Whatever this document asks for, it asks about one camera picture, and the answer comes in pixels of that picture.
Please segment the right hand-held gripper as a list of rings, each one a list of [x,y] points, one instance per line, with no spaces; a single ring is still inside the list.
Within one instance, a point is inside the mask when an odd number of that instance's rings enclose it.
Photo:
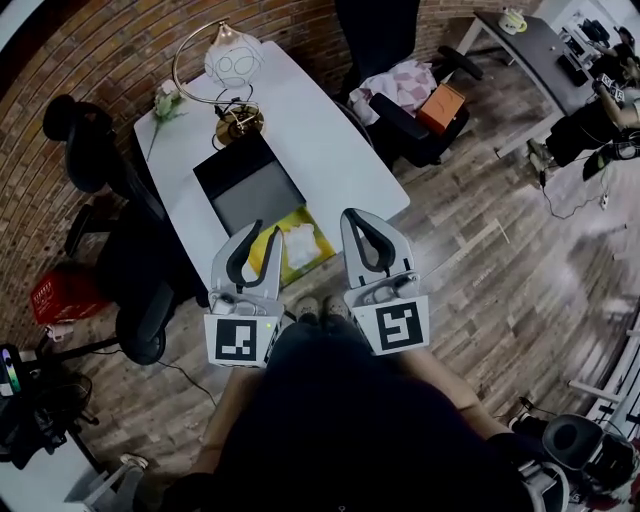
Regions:
[[[419,292],[419,275],[409,271],[415,266],[408,239],[379,216],[355,208],[343,211],[340,228],[352,289],[344,301],[373,353],[428,347],[429,300]],[[387,278],[366,285],[370,272]]]

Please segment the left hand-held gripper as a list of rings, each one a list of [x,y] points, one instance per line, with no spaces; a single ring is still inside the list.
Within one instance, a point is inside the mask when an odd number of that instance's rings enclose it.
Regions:
[[[243,274],[262,225],[258,219],[240,229],[213,259],[210,312],[204,315],[207,355],[212,364],[265,368],[280,335],[285,308],[276,300],[284,236],[278,226],[267,241],[259,276],[248,281]]]

